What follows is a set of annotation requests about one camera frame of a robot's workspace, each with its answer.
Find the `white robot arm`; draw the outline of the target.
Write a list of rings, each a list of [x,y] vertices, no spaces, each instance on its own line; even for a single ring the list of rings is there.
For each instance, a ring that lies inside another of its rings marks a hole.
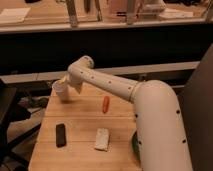
[[[168,84],[96,71],[87,55],[69,65],[65,80],[77,91],[87,82],[133,105],[143,171],[193,171],[179,101]]]

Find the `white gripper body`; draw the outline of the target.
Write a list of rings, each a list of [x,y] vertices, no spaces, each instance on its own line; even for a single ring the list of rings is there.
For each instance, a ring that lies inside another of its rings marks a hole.
[[[59,82],[68,84],[70,87],[74,88],[78,93],[81,93],[82,91],[83,82],[75,76],[65,75],[62,79],[59,80]]]

